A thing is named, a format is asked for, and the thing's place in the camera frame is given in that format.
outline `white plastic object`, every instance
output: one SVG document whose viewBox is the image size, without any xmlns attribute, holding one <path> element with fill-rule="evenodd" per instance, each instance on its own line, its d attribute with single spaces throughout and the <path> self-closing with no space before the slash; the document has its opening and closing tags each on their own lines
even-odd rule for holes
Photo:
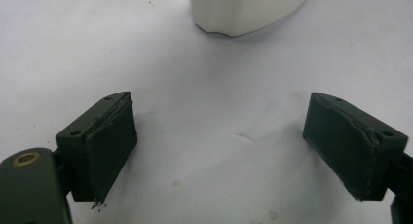
<svg viewBox="0 0 413 224">
<path fill-rule="evenodd" d="M 190 0 L 192 19 L 206 32 L 244 35 L 264 28 L 305 0 Z"/>
</svg>

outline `white object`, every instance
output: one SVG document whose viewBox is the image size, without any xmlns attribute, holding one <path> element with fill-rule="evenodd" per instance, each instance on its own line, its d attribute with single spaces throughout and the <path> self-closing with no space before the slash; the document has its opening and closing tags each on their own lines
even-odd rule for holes
<svg viewBox="0 0 413 224">
<path fill-rule="evenodd" d="M 192 18 L 206 32 L 240 36 L 266 27 L 305 0 L 191 0 Z"/>
</svg>

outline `white surface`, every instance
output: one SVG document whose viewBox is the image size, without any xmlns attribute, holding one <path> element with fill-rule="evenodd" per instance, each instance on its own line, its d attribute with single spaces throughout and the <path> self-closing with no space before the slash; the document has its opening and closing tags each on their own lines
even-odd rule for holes
<svg viewBox="0 0 413 224">
<path fill-rule="evenodd" d="M 305 0 L 191 0 L 194 22 L 207 32 L 244 35 L 291 14 Z"/>
<path fill-rule="evenodd" d="M 188 0 L 0 0 L 0 160 L 130 90 L 139 145 L 74 223 L 390 223 L 394 195 L 355 201 L 301 131 L 316 91 L 413 135 L 412 2 L 308 0 L 231 39 Z"/>
</svg>

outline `white table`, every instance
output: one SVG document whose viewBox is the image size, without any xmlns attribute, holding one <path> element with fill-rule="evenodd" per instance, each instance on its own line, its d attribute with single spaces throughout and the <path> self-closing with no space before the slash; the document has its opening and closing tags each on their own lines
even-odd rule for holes
<svg viewBox="0 0 413 224">
<path fill-rule="evenodd" d="M 392 192 L 355 201 L 301 134 L 320 92 L 413 135 L 412 2 L 308 0 L 229 38 L 189 0 L 0 0 L 0 160 L 131 91 L 138 146 L 107 207 L 68 196 L 75 224 L 391 223 Z"/>
</svg>

